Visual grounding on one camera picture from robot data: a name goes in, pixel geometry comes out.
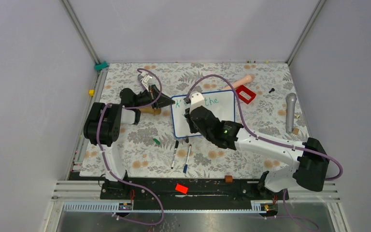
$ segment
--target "dry erase marker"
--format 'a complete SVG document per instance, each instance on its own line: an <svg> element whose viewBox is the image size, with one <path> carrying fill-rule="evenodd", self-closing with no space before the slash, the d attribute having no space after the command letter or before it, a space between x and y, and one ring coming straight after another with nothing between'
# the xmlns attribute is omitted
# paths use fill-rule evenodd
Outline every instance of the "dry erase marker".
<svg viewBox="0 0 371 232"><path fill-rule="evenodd" d="M177 148L178 148L178 140L175 141L173 159L171 161L171 169L174 168L174 159L175 159L175 153L177 152Z"/></svg>
<svg viewBox="0 0 371 232"><path fill-rule="evenodd" d="M187 167L188 167L188 158L190 158L191 153L191 144L188 145L188 154L187 154L187 161L185 162L183 173L187 173Z"/></svg>

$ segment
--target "wooden block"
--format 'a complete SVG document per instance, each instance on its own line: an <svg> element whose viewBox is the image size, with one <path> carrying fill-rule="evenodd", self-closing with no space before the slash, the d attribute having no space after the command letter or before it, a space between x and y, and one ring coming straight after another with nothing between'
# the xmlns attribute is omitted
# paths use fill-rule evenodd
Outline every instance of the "wooden block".
<svg viewBox="0 0 371 232"><path fill-rule="evenodd" d="M300 130L299 130L298 128L294 128L294 129L292 130L292 133L293 133L294 135L298 135L299 132L300 132Z"/></svg>
<svg viewBox="0 0 371 232"><path fill-rule="evenodd" d="M225 183L232 183L232 176L231 175L226 175L225 176Z"/></svg>
<svg viewBox="0 0 371 232"><path fill-rule="evenodd" d="M159 115L161 114L161 109L153 109L151 106L140 108L140 111L145 114Z"/></svg>

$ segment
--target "orange tag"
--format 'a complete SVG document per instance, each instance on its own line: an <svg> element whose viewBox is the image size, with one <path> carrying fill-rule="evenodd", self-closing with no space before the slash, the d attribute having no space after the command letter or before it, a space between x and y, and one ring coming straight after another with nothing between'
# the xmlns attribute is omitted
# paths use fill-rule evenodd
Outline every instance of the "orange tag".
<svg viewBox="0 0 371 232"><path fill-rule="evenodd" d="M188 188L180 184L177 184L177 186L175 187L175 190L179 191L180 193L187 194Z"/></svg>

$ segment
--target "whiteboard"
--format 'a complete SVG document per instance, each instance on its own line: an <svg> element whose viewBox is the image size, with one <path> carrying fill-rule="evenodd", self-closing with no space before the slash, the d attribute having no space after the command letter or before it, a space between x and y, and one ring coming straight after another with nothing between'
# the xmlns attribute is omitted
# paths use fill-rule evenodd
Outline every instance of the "whiteboard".
<svg viewBox="0 0 371 232"><path fill-rule="evenodd" d="M205 107L211 110L220 121L235 121L235 96L232 90L206 92L202 95L205 99ZM171 115L176 138L201 135L200 133L190 133L190 127L184 117L186 108L189 108L190 104L184 102L185 97L186 95L177 95L171 98L175 101L175 104L171 105Z"/></svg>

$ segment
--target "gray wall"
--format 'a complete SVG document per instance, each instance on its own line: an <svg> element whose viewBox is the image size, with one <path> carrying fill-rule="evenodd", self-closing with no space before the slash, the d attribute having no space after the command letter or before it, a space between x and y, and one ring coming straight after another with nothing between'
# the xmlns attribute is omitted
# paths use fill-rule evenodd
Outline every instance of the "gray wall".
<svg viewBox="0 0 371 232"><path fill-rule="evenodd" d="M93 62L58 0L0 0L0 232L36 232L78 135Z"/></svg>
<svg viewBox="0 0 371 232"><path fill-rule="evenodd" d="M343 165L352 231L371 231L371 1L328 1L291 70L312 135Z"/></svg>
<svg viewBox="0 0 371 232"><path fill-rule="evenodd" d="M108 62L287 60L318 0L71 0Z"/></svg>

